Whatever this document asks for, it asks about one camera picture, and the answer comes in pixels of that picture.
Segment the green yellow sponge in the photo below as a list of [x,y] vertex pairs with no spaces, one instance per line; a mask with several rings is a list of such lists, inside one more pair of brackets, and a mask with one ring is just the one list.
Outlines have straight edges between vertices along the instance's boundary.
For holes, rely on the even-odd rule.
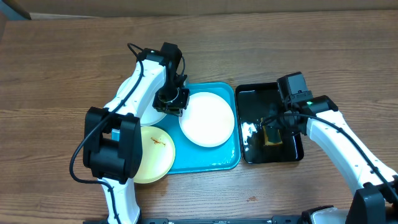
[[276,146],[282,144],[280,131],[271,126],[263,126],[264,144],[266,146]]

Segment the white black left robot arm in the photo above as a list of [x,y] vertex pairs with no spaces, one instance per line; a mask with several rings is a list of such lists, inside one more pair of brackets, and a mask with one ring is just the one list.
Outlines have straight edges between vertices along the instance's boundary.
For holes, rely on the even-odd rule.
[[190,94],[187,75],[177,71],[185,62],[178,45],[165,42],[160,50],[127,46],[136,57],[136,69],[109,103],[87,111],[84,138],[69,165],[70,175],[79,182],[73,166],[78,153],[83,153],[83,165],[93,176],[86,183],[101,185],[105,194],[105,223],[140,222],[133,178],[143,157],[141,118],[148,108],[152,108],[148,125],[168,114],[181,116]]

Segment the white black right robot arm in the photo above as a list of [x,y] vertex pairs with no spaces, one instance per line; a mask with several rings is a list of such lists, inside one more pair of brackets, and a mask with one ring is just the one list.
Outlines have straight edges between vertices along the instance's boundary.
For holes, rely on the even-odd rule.
[[353,194],[351,206],[332,205],[302,212],[300,223],[397,223],[397,172],[379,160],[348,126],[335,103],[326,95],[314,97],[304,75],[277,79],[284,105],[261,125],[308,136],[338,169]]

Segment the white plate with dark stain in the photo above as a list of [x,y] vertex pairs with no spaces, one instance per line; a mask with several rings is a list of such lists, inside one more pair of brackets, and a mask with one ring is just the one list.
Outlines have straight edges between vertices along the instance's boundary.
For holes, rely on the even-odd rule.
[[151,126],[158,123],[165,117],[165,114],[157,112],[152,105],[155,93],[162,85],[163,81],[160,76],[145,75],[118,113],[132,113],[135,117],[140,118],[141,126]]

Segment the white plate with red stain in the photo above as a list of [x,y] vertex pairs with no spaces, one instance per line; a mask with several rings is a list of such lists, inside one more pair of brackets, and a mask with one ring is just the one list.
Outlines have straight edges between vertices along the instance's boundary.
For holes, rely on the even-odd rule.
[[232,135],[233,110],[215,93],[198,92],[189,97],[188,106],[178,119],[184,135],[201,147],[217,147]]

